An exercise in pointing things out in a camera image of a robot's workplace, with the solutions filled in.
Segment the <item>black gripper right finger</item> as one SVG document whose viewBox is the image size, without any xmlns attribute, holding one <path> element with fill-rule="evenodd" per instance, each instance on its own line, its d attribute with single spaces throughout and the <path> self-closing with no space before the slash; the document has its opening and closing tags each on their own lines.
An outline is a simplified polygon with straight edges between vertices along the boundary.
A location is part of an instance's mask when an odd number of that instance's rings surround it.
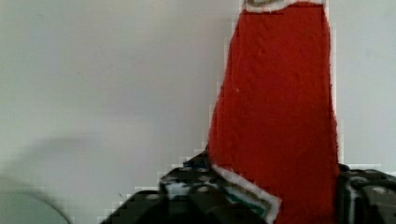
<svg viewBox="0 0 396 224">
<path fill-rule="evenodd" d="M 396 180 L 375 169 L 340 164 L 336 185 L 337 224 L 396 224 Z"/>
</svg>

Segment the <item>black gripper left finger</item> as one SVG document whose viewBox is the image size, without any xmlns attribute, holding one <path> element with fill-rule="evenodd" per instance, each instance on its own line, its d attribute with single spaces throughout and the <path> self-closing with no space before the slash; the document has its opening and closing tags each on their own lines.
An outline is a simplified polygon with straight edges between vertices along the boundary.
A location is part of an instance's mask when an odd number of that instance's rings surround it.
<svg viewBox="0 0 396 224">
<path fill-rule="evenodd" d="M 226 191 L 206 151 L 131 196 L 101 224 L 267 224 L 265 209 Z"/>
</svg>

